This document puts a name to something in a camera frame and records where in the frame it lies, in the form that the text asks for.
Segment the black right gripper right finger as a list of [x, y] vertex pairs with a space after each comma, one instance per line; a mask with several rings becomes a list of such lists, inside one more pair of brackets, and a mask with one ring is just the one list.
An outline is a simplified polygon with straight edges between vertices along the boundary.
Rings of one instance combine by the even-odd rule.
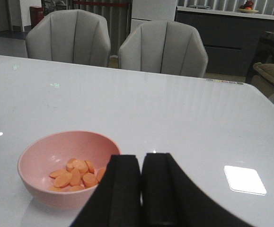
[[147, 227], [249, 226], [205, 194], [169, 153], [146, 154], [141, 181]]

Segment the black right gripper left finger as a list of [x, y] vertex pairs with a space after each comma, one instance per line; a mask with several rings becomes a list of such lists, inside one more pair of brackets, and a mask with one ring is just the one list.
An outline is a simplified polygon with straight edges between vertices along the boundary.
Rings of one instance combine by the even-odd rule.
[[112, 155], [104, 176], [72, 227], [138, 227], [141, 173], [134, 155]]

